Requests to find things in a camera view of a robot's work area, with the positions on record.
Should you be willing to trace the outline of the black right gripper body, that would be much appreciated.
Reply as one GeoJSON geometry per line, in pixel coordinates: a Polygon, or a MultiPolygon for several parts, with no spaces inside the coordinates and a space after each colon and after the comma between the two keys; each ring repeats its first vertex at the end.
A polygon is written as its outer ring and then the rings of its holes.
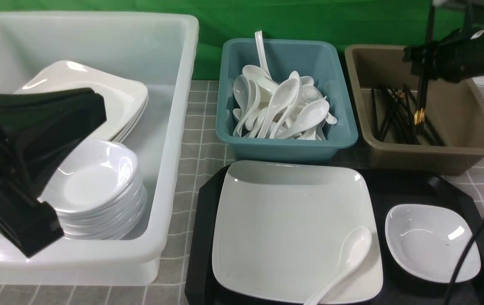
{"type": "Polygon", "coordinates": [[[403,62],[412,75],[458,83],[484,77],[484,29],[458,30],[441,41],[404,47],[403,62]]]}

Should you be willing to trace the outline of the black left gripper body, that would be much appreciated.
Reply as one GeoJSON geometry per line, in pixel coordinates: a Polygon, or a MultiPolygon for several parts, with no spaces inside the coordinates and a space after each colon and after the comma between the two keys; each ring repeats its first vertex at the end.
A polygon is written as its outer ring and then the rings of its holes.
{"type": "Polygon", "coordinates": [[[90,88],[0,94],[0,234],[25,257],[64,236],[56,211],[39,196],[105,122],[104,98],[90,88]]]}

